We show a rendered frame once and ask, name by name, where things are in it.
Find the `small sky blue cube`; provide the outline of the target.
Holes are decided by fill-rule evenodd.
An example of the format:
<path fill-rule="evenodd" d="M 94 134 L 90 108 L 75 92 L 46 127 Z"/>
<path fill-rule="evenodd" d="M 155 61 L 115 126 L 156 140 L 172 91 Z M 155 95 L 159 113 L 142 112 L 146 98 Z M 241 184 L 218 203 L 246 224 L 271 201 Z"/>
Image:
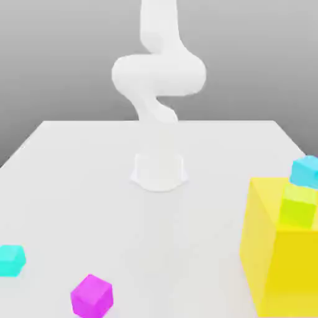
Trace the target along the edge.
<path fill-rule="evenodd" d="M 289 181 L 318 190 L 318 157 L 306 155 L 293 161 Z"/>

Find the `small lime green cube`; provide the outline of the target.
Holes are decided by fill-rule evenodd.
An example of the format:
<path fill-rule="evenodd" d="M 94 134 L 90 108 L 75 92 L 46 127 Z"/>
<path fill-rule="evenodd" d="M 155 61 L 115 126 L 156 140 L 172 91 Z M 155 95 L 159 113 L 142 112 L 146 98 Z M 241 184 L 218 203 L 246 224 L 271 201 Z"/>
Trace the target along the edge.
<path fill-rule="evenodd" d="M 309 229 L 313 225 L 317 208 L 317 190 L 286 183 L 279 210 L 279 223 Z"/>

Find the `small magenta cube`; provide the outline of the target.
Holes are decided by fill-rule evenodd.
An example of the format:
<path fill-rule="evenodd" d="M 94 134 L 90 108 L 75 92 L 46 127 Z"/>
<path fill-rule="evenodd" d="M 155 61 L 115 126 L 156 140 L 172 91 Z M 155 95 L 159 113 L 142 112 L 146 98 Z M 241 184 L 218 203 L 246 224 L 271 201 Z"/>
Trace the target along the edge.
<path fill-rule="evenodd" d="M 112 284 L 89 274 L 72 290 L 73 312 L 81 318 L 103 318 L 114 304 Z"/>

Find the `small turquoise cube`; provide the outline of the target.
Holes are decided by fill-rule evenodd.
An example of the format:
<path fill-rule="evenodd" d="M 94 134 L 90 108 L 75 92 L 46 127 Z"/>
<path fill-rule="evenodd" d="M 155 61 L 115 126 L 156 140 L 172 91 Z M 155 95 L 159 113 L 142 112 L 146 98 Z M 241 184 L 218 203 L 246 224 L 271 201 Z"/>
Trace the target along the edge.
<path fill-rule="evenodd" d="M 0 245 L 0 277 L 16 277 L 26 263 L 21 245 Z"/>

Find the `large yellow box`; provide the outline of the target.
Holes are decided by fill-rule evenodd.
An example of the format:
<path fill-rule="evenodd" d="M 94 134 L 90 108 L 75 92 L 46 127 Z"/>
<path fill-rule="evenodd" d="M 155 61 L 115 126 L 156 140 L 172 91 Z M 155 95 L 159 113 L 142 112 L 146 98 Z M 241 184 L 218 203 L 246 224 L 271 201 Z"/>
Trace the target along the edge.
<path fill-rule="evenodd" d="M 318 208 L 311 228 L 279 223 L 287 178 L 251 178 L 240 259 L 260 317 L 318 317 Z"/>

